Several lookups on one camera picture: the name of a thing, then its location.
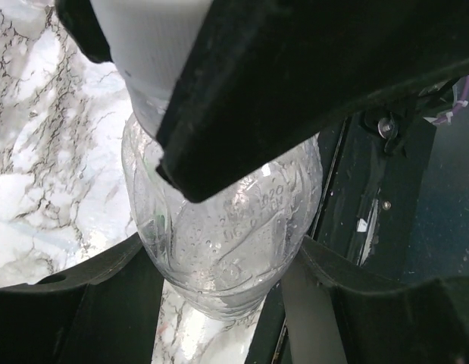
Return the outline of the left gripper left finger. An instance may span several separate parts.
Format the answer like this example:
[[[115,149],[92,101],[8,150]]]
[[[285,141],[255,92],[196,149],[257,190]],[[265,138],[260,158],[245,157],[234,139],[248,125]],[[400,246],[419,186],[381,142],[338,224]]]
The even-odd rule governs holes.
[[[0,363],[150,363],[164,279],[139,236],[0,288]]]

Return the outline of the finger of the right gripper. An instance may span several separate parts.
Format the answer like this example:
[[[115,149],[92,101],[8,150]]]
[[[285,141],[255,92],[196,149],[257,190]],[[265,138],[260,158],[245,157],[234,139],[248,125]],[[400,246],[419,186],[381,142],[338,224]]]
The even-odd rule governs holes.
[[[112,62],[110,46],[90,0],[55,0],[55,10],[67,33],[91,62]]]
[[[156,139],[202,202],[355,112],[469,74],[469,1],[215,1]]]

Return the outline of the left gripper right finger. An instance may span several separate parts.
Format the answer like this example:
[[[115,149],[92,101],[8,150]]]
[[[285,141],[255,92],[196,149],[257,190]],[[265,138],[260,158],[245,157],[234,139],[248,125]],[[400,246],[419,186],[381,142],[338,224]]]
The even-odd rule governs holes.
[[[469,363],[469,277],[401,284],[305,237],[282,288],[295,363]]]

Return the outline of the blue white bottle cap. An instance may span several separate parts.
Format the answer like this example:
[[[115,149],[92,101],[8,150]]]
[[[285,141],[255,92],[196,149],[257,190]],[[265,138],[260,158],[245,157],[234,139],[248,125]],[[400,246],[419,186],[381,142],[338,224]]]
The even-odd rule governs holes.
[[[210,1],[92,1],[133,110],[147,118],[165,108]]]

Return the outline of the clear bottle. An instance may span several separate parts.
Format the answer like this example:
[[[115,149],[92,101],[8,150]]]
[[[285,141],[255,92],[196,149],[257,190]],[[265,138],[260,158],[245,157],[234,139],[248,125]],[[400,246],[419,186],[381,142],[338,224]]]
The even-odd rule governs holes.
[[[251,314],[289,267],[317,212],[323,178],[317,138],[198,204],[157,172],[162,154],[131,116],[121,159],[145,250],[198,311],[217,320]]]

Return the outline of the black mounting rail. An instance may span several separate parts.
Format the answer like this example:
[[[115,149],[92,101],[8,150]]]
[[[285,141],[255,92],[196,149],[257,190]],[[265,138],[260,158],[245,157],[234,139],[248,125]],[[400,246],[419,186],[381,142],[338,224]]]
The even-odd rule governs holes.
[[[421,182],[436,128],[425,120],[398,122],[397,149],[378,134],[379,112],[359,113],[323,130],[324,185],[320,207],[305,237],[351,263],[402,284]],[[267,295],[249,363],[295,363],[289,344],[282,280]]]

